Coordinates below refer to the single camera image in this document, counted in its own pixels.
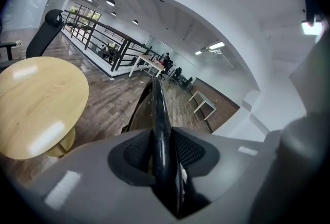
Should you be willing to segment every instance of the wooden floor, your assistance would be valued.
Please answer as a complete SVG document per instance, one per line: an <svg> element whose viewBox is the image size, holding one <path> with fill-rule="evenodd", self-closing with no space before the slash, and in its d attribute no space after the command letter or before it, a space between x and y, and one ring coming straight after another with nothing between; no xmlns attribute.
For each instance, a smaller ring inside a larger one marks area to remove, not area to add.
<svg viewBox="0 0 330 224"><path fill-rule="evenodd" d="M22 54L36 31L18 30L4 32L1 42L22 40ZM6 49L2 48L0 61L7 59ZM100 139L121 133L135 109L138 99L144 89L144 84L150 79L148 74L137 72L131 78L127 75L110 80L110 78L85 58L60 33L49 45L44 56L57 57L67 60L77 66L87 77L89 84L89 98L86 108L76 125L76 140L72 149ZM190 94L180 87L163 81L163 90L172 126L182 126L200 132L209 133L209 129L198 111L196 103L188 101ZM45 154L25 161L15 161L3 155L0 164L8 177L26 185L38 173L42 172L58 158L48 157Z"/></svg>

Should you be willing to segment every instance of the desk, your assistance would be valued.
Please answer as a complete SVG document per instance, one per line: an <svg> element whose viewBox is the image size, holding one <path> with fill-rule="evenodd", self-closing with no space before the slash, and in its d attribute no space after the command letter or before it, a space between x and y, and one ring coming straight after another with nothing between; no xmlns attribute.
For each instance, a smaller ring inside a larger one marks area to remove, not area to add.
<svg viewBox="0 0 330 224"><path fill-rule="evenodd" d="M156 75L156 78L159 76L160 72L162 72L162 71L164 70L164 66L163 66L162 64L157 64L157 63L151 61L151 60L150 60L150 56L147 56L147 55L140 55L140 56L138 57L138 59L135 61L135 64L134 64L132 70L130 71L130 73L129 73L129 75L128 75L129 77L132 75L132 73L133 73L135 67L137 66L137 64L139 63L140 59L142 59L142 60L144 61L143 67L145 66L145 64L148 63L148 64L150 64L150 66L152 66L152 67L158 69L158 73L157 73L157 75Z"/></svg>
<svg viewBox="0 0 330 224"><path fill-rule="evenodd" d="M196 111L197 110L199 110L200 108L201 108L201 106L204 104L204 103L207 103L207 104L209 104L212 108L213 108L213 111L211 111L211 113L210 114L208 114L206 117L205 117L205 119L204 120L206 120L208 117L210 117L216 110L217 110L217 108L215 107L215 105L204 95L204 94L202 94L201 92L199 92L199 91L196 91L195 92L195 94L194 95L192 95L192 97L189 99L189 101L191 101L192 99L193 99L193 97L194 96L196 96L196 94L199 94L200 95L200 97L202 98L202 103L201 104L199 104L199 106L194 110L194 113L196 113Z"/></svg>
<svg viewBox="0 0 330 224"><path fill-rule="evenodd" d="M84 74L58 58L34 57L0 74L0 152L16 160L63 155L88 99Z"/></svg>

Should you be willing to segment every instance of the black light fixture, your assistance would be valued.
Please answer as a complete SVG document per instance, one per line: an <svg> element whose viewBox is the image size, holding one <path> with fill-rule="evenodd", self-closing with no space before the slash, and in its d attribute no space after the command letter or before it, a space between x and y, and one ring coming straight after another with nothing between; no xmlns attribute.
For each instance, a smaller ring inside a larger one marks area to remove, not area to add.
<svg viewBox="0 0 330 224"><path fill-rule="evenodd" d="M114 2L114 0L107 0L107 4L111 6L115 6L116 3Z"/></svg>

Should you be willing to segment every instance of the railing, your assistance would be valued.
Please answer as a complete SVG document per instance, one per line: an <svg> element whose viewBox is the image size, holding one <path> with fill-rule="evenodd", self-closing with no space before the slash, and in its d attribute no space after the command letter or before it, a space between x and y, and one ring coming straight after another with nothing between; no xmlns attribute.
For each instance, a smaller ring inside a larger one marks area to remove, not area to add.
<svg viewBox="0 0 330 224"><path fill-rule="evenodd" d="M146 47L126 34L92 18L67 10L62 16L65 19L63 29L68 31L71 37L79 40L85 46L85 50L90 49L111 65L111 71L134 65L139 55L162 59L162 55L151 50L152 47Z"/></svg>

